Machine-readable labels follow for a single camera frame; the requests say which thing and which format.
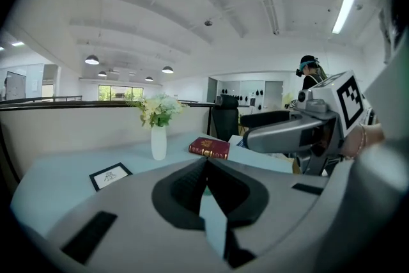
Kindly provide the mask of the glass windows and doors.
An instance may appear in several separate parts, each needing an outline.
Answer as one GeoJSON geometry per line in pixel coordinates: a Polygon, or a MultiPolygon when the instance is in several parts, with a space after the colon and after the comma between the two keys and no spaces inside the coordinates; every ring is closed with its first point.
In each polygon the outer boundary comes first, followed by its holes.
{"type": "Polygon", "coordinates": [[[144,94],[143,88],[131,86],[98,86],[99,101],[135,101],[144,94]]]}

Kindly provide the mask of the black mesh office chair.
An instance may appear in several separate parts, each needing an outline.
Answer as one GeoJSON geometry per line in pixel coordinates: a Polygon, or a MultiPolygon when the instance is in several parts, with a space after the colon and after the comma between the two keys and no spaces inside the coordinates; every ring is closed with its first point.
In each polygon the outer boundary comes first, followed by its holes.
{"type": "Polygon", "coordinates": [[[238,135],[237,99],[231,95],[219,96],[212,110],[212,118],[218,139],[229,141],[231,136],[238,135]]]}

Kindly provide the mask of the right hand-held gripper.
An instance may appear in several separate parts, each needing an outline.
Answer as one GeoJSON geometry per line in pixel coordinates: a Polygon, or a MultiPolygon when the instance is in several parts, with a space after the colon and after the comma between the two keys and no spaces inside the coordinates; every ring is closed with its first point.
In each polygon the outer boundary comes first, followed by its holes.
{"type": "Polygon", "coordinates": [[[246,148],[258,153],[297,153],[305,175],[321,175],[338,157],[346,138],[365,114],[363,96],[352,70],[335,74],[298,94],[296,111],[270,111],[240,118],[250,130],[246,148]]]}

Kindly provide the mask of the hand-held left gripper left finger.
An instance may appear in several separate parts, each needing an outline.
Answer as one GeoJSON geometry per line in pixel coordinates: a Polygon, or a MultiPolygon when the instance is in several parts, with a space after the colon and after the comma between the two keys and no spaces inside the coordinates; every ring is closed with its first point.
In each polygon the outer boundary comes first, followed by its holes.
{"type": "Polygon", "coordinates": [[[121,179],[71,209],[46,237],[32,231],[31,240],[63,273],[229,272],[203,231],[175,228],[153,206],[154,185],[192,163],[186,160],[121,179]],[[81,264],[62,248],[100,211],[117,218],[81,264]]]}

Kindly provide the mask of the pastel artificial flower bouquet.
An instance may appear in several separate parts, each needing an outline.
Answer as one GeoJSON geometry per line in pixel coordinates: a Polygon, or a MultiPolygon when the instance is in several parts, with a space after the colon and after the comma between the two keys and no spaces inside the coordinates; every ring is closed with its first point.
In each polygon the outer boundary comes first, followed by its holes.
{"type": "Polygon", "coordinates": [[[143,127],[166,127],[177,114],[180,114],[186,104],[164,93],[152,97],[139,97],[136,100],[126,101],[130,107],[140,110],[140,120],[143,127]]]}

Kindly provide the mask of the row of black wall-mounted items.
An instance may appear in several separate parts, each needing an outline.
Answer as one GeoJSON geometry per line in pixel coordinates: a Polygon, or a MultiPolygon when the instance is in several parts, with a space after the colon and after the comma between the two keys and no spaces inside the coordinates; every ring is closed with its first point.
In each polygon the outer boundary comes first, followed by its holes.
{"type": "Polygon", "coordinates": [[[257,89],[249,93],[234,94],[233,90],[222,89],[218,96],[218,101],[222,101],[226,97],[233,97],[238,102],[238,108],[241,111],[247,110],[249,113],[258,113],[263,110],[264,91],[257,89]]]}

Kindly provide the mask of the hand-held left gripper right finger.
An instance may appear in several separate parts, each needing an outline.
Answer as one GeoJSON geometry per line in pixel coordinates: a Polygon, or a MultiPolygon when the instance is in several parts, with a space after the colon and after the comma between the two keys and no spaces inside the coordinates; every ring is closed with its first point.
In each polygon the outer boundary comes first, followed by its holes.
{"type": "Polygon", "coordinates": [[[324,178],[206,161],[206,273],[316,273],[318,231],[302,223],[324,178]]]}

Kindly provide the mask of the white vase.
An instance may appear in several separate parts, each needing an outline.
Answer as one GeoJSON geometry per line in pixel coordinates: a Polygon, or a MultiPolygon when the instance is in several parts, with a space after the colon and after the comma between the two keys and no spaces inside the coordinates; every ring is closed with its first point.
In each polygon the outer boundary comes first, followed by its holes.
{"type": "Polygon", "coordinates": [[[164,160],[167,152],[166,128],[154,125],[151,128],[151,152],[155,160],[164,160]]]}

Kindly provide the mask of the person's right forearm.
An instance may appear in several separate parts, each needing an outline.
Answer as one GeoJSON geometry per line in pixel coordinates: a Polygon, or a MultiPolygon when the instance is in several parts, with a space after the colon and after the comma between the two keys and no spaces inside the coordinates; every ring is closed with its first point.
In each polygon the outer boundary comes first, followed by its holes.
{"type": "Polygon", "coordinates": [[[384,139],[385,136],[380,123],[375,125],[358,124],[347,135],[341,147],[340,154],[353,159],[360,155],[365,148],[381,143],[384,139]]]}

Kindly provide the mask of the black picture frame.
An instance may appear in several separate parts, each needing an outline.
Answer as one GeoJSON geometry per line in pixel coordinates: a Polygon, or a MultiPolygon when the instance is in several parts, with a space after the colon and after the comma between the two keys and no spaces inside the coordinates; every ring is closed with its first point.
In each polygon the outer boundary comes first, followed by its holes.
{"type": "Polygon", "coordinates": [[[113,182],[121,180],[122,178],[130,175],[132,175],[132,172],[121,162],[119,162],[115,165],[109,166],[108,168],[102,169],[89,175],[89,179],[91,180],[94,189],[98,192],[99,190],[107,187],[113,182]]]}

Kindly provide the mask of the long ceiling tube light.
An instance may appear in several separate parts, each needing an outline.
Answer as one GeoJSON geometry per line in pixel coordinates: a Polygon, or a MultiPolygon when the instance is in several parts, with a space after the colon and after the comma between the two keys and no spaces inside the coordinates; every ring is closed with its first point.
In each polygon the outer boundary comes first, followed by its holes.
{"type": "Polygon", "coordinates": [[[341,7],[339,9],[338,16],[332,28],[332,34],[338,35],[351,12],[352,6],[355,0],[342,0],[341,7]]]}

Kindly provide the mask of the dark red hardcover book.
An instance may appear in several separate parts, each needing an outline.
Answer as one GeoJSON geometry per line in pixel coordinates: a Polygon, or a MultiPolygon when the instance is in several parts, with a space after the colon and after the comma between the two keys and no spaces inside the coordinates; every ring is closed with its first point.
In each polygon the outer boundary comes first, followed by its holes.
{"type": "Polygon", "coordinates": [[[230,144],[218,139],[199,137],[188,148],[190,153],[216,159],[228,159],[230,144]]]}

